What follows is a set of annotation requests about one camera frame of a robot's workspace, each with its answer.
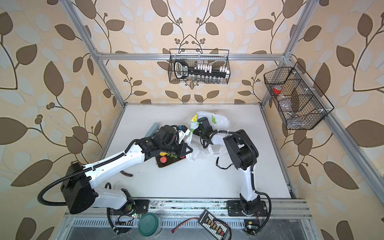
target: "white tabletop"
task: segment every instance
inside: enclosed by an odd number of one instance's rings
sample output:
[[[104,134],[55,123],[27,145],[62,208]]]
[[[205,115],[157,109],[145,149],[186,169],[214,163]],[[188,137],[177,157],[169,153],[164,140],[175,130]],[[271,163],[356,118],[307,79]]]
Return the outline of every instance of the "white tabletop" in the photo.
[[[128,105],[107,156],[121,152],[133,139],[143,138],[155,122],[189,127],[187,120],[198,111],[221,112],[231,123],[228,130],[245,130],[259,152],[256,189],[271,198],[291,198],[258,105]],[[228,154],[219,159],[222,167],[230,163]],[[220,169],[215,157],[201,153],[193,162],[183,159],[158,168],[152,158],[125,171],[133,177],[117,173],[106,182],[113,189],[126,188],[133,197],[239,198],[241,191],[240,173],[234,166]]]

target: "plastic container with green lid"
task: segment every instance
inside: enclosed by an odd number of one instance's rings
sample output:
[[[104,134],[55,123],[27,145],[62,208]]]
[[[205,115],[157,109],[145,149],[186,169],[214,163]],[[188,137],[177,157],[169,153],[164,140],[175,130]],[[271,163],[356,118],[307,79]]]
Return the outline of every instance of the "plastic container with green lid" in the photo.
[[[139,221],[139,233],[145,237],[156,236],[161,230],[161,218],[154,213],[147,213]]]

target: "green lid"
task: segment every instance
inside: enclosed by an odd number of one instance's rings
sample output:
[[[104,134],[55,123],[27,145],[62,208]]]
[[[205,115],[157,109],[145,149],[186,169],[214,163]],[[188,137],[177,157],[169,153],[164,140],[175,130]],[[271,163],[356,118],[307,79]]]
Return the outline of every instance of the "green lid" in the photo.
[[[147,213],[139,221],[139,233],[145,237],[154,234],[159,226],[159,219],[156,214]]]

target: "black wire basket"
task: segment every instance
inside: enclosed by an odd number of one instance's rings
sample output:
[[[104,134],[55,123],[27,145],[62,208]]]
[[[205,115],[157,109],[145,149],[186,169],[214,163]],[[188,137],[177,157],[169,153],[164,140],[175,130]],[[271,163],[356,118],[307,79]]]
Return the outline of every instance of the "black wire basket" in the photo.
[[[293,68],[280,67],[264,74],[265,86],[287,130],[311,130],[334,109],[315,81],[308,75],[314,83],[309,87],[300,73],[305,70],[296,63]],[[315,95],[324,97],[329,106]]]
[[[228,55],[229,50],[222,49],[170,49],[169,82],[228,84]]]

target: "wallpaper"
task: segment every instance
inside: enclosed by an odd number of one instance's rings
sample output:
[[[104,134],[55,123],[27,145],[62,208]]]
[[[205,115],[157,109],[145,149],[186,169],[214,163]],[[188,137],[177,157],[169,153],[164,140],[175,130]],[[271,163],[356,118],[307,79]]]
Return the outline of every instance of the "wallpaper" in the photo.
[[[96,161],[120,111],[57,2],[0,1],[2,239],[55,235],[67,207],[37,194],[71,163]],[[59,186],[45,198],[63,201]]]
[[[384,208],[324,121],[288,131],[274,104],[265,107],[298,197],[324,240],[382,239]]]
[[[283,53],[304,0],[72,0],[99,52]]]
[[[336,116],[382,176],[383,21],[380,0],[320,1],[293,56],[326,92]]]
[[[166,61],[115,61],[107,65],[127,103],[258,103],[266,87],[263,74],[273,61],[230,61],[228,84],[169,82]],[[109,97],[109,90],[104,92]]]

